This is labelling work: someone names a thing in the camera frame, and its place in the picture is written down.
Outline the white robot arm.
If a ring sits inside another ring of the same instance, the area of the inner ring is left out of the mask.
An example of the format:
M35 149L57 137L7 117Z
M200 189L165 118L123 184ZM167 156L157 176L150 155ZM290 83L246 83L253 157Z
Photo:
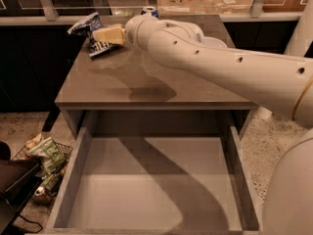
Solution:
M98 41L146 50L158 64L192 72L308 129L313 127L313 60L216 47L194 23L135 16L92 32ZM260 235L313 235L313 137L307 132L278 162Z

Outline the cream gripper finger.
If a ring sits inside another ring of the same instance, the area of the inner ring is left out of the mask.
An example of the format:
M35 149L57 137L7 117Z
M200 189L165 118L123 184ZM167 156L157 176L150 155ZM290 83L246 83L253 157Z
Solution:
M123 45L125 42L124 30L121 25L115 24L99 28L92 32L97 41Z

